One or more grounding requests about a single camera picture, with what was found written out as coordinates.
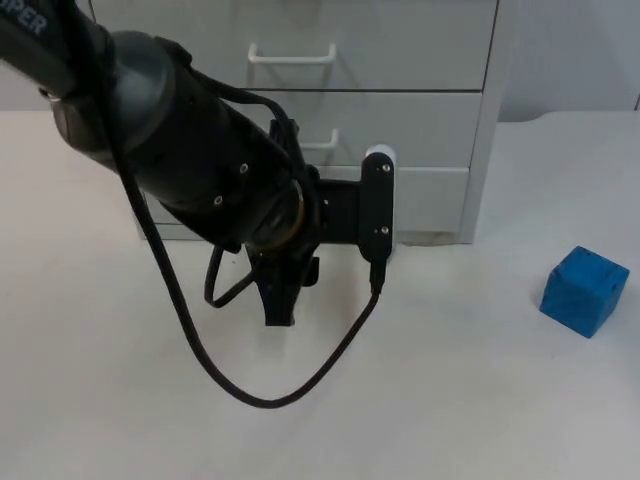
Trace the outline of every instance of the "drawer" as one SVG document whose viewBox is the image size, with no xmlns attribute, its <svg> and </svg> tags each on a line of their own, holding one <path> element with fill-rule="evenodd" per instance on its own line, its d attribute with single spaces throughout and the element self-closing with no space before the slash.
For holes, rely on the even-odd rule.
<svg viewBox="0 0 640 480">
<path fill-rule="evenodd" d="M 404 168 L 396 189 L 395 229 L 403 232 L 457 232 L 467 188 L 468 169 Z M 321 167 L 323 178 L 359 180 L 359 167 Z M 149 210 L 159 224 L 178 221 L 157 200 L 147 197 Z"/>
<path fill-rule="evenodd" d="M 386 143 L 402 167 L 467 168 L 482 98 L 479 93 L 261 93 L 298 122 L 307 163 L 339 166 L 359 166 L 370 146 Z M 232 106 L 269 129 L 267 108 Z"/>
<path fill-rule="evenodd" d="M 175 40 L 193 54 L 196 68 L 223 82 L 245 88 L 349 90 L 482 89 L 496 4 L 95 0 L 98 20 L 109 29 Z M 252 44 L 256 63 L 250 61 Z M 279 64 L 257 63 L 274 57 Z"/>
</svg>

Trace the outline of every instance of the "white table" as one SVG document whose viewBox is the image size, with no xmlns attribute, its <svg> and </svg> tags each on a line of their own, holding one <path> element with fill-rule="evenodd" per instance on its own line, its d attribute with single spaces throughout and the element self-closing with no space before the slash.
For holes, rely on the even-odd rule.
<svg viewBox="0 0 640 480">
<path fill-rule="evenodd" d="M 631 113 L 501 125 L 477 243 L 400 247 L 336 369 L 259 411 L 192 357 L 117 179 L 49 115 L 0 114 L 0 477 L 637 479 L 639 133 Z M 577 244 L 632 272 L 592 340 L 536 308 Z M 212 357 L 254 393 L 299 385 L 366 302 L 358 253 L 327 248 L 297 325 L 267 329 L 255 289 L 201 300 L 209 246 L 169 249 Z M 247 263 L 227 260 L 230 283 Z"/>
</svg>

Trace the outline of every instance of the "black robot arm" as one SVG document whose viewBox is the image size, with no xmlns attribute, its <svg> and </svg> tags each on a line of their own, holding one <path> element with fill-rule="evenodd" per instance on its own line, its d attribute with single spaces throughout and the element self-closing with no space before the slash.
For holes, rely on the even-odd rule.
<svg viewBox="0 0 640 480">
<path fill-rule="evenodd" d="M 172 41 L 107 32 L 72 0 L 0 0 L 0 55 L 49 98 L 65 141 L 120 175 L 187 340 L 212 378 L 261 408 L 287 405 L 309 391 L 348 346 L 382 289 L 393 239 L 391 155 L 368 155 L 359 182 L 321 179 L 305 164 L 295 121 L 278 104 L 194 70 L 189 53 Z M 270 132 L 228 102 L 269 108 L 275 118 Z M 372 300 L 307 384 L 277 400 L 252 397 L 204 351 L 138 188 L 215 245 L 205 285 L 214 307 L 255 282 L 266 323 L 292 325 L 300 289 L 317 280 L 314 252 L 321 243 L 359 246 L 372 265 Z M 250 274 L 214 300 L 223 251 L 243 245 Z"/>
</svg>

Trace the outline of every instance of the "blue cube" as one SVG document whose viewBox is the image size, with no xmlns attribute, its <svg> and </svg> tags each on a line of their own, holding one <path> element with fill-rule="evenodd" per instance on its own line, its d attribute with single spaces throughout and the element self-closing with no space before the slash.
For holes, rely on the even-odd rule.
<svg viewBox="0 0 640 480">
<path fill-rule="evenodd" d="M 547 281 L 540 311 L 591 338 L 616 308 L 629 270 L 576 247 Z"/>
</svg>

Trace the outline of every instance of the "drawer handle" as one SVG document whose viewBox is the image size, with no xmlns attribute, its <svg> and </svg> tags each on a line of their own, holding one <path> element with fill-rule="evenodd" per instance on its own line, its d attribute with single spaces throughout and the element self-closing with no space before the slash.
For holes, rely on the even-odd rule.
<svg viewBox="0 0 640 480">
<path fill-rule="evenodd" d="M 336 60 L 337 47 L 329 45 L 329 54 L 325 57 L 263 57 L 258 54 L 258 45 L 249 47 L 249 62 L 254 65 L 331 65 Z"/>
<path fill-rule="evenodd" d="M 301 143 L 300 149 L 302 150 L 335 150 L 340 140 L 340 134 L 338 130 L 334 129 L 331 132 L 331 140 L 327 143 Z"/>
</svg>

